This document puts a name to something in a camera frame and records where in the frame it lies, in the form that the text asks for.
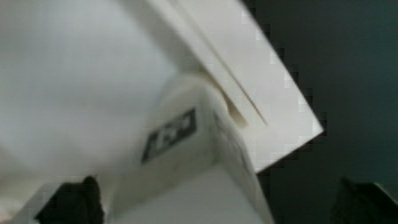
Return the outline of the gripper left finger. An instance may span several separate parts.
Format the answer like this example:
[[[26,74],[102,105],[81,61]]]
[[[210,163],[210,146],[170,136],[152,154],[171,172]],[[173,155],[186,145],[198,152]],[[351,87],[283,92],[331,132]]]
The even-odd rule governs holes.
[[[106,224],[97,178],[88,176],[81,182],[45,184],[11,218],[11,224]]]

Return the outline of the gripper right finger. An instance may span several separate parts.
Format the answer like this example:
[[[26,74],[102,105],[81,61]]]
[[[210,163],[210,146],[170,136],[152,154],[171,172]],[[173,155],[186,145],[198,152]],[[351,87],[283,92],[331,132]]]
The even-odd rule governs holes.
[[[398,224],[398,184],[340,180],[331,224]]]

